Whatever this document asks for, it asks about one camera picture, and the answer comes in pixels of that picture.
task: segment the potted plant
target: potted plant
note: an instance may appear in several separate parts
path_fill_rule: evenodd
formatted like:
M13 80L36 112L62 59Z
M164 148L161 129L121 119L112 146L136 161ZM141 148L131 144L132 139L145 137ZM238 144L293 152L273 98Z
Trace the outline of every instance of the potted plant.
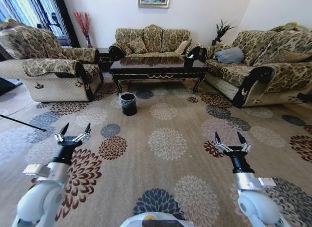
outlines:
M232 23L226 24L227 21L223 22L221 19L221 24L216 24L216 38L213 40L211 45L215 45L216 42L221 42L221 37L223 37L230 29L235 28L231 27Z
M79 24L82 33L86 39L87 47L92 47L90 37L89 37L89 28L91 23L91 17L88 13L84 12L74 12L74 17L77 23Z

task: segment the painting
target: painting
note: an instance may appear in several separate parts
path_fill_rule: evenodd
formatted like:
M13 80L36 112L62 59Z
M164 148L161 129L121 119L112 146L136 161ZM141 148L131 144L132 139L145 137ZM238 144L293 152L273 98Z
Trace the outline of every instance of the painting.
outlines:
M169 0L138 0L139 7L168 8Z

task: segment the white wall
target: white wall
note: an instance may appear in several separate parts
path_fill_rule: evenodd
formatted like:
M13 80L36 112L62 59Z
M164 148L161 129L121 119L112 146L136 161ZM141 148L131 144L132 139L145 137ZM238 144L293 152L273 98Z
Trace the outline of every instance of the white wall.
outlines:
M251 0L241 30L268 30L288 22L312 29L312 0Z
M170 0L168 9L138 8L137 0L64 0L81 46L83 34L75 22L73 11L88 12L92 22L90 38L93 47L109 47L115 42L115 30L144 28L156 24L163 28L185 28L191 31L193 42L210 45L215 38L215 24L220 19L233 21L235 26L250 0ZM223 38L229 42L237 28Z

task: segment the red dried branches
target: red dried branches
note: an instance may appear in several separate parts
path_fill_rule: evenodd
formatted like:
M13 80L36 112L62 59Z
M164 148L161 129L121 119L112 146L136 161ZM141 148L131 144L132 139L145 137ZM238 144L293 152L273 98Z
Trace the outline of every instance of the red dried branches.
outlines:
M86 12L74 12L74 17L80 28L82 29L82 33L85 37L89 35L89 28L91 23L91 17Z

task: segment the floor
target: floor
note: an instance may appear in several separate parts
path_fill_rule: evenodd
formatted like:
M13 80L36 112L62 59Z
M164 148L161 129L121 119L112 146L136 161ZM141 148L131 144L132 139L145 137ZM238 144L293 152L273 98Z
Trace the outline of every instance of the floor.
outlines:
M0 96L0 114L47 129L45 133L0 119L0 219L10 226L16 204L33 185L22 171L45 164L58 151L53 134L67 122L77 135L91 122L91 139L77 148L56 227L119 226L146 211L173 214L196 226L250 226L236 200L230 159L214 149L218 131L227 145L236 132L252 149L257 176L273 177L265 192L292 226L312 226L311 109L294 105L233 107L194 82L133 83L137 114L124 116L116 88L105 77L91 103L36 103L23 85Z

